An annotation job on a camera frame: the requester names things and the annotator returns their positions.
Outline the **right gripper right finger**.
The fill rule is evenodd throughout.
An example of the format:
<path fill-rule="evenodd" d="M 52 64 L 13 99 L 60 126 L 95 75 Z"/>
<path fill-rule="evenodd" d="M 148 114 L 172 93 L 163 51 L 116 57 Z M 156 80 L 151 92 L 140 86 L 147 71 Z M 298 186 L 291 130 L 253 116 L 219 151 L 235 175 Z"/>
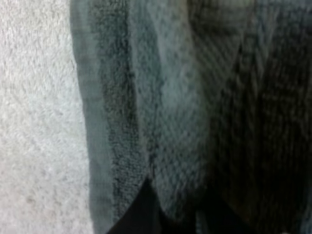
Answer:
<path fill-rule="evenodd" d="M 218 195 L 195 199 L 195 232 L 197 234 L 259 234 L 237 215 Z"/>

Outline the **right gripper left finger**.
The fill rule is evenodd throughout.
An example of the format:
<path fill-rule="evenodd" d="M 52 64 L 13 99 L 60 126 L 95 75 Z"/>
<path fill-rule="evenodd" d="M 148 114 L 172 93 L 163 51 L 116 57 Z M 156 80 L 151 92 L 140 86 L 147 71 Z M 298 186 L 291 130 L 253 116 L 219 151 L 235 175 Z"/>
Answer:
<path fill-rule="evenodd" d="M 109 234 L 175 234 L 176 229 L 165 218 L 148 179 L 124 216 Z"/>

